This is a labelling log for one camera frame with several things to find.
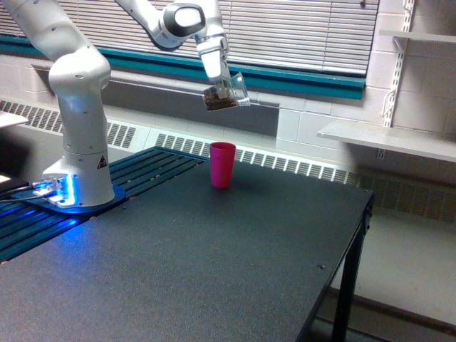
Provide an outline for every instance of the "table leg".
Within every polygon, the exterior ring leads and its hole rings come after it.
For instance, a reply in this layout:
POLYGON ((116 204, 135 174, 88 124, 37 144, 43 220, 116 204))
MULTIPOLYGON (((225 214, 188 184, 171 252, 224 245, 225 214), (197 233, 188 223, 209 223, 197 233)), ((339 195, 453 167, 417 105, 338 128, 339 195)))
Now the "table leg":
POLYGON ((355 294, 356 277, 366 234, 366 225, 365 218, 345 258, 331 342, 344 342, 346 338, 351 302, 355 294))

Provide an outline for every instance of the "black table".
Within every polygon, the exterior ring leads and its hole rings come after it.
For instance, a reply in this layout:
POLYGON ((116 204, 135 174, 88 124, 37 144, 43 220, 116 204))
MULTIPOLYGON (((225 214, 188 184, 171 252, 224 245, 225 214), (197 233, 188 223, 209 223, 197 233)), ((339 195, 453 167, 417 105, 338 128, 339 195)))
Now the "black table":
POLYGON ((3 341, 296 341, 346 255, 343 341, 373 194, 209 163, 0 268, 3 341))
POLYGON ((28 182, 0 172, 0 194, 18 187, 26 187, 28 182))

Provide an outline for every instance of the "white shelf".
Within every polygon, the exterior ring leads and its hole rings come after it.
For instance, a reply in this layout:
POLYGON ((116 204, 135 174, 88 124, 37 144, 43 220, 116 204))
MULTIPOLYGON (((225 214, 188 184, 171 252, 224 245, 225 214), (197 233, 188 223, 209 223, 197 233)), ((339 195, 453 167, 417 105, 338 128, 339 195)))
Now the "white shelf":
POLYGON ((395 38, 406 38, 414 41, 429 41, 435 43, 456 43, 456 36, 443 36, 440 34, 418 33, 418 32, 402 32, 380 30, 381 36, 392 36, 395 38))
POLYGON ((0 110, 0 128, 26 123, 28 120, 20 115, 14 115, 0 110))
POLYGON ((456 162, 456 140, 440 135, 338 120, 318 132, 320 138, 456 162))

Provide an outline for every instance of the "teal window frame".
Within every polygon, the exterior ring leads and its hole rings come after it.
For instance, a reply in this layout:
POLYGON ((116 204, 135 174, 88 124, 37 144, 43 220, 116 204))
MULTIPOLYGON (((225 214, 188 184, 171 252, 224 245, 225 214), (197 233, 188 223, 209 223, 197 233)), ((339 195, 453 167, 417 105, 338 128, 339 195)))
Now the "teal window frame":
MULTIPOLYGON (((98 50, 114 67, 149 71, 165 76, 207 79, 203 65, 198 59, 116 48, 99 47, 98 50)), ((27 38, 8 35, 0 35, 0 53, 44 57, 27 38)), ((237 63, 230 63, 229 69, 233 74, 242 72, 247 87, 264 90, 361 100, 366 86, 364 77, 336 76, 237 63)))

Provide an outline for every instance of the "blue led light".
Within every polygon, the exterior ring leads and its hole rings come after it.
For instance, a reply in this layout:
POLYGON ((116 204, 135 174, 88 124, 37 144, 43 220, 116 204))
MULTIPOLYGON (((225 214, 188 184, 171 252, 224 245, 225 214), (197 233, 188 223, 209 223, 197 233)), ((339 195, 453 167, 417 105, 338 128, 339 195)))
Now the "blue led light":
POLYGON ((48 185, 49 185, 49 183, 38 184, 38 185, 35 186, 35 190, 43 189, 43 188, 47 187, 48 185))
POLYGON ((67 201, 68 205, 73 205, 76 203, 73 176, 67 175, 65 178, 65 183, 66 183, 66 201, 67 201))
POLYGON ((17 210, 18 210, 18 208, 13 208, 13 209, 8 210, 7 212, 0 212, 0 217, 10 215, 12 212, 15 212, 17 210))

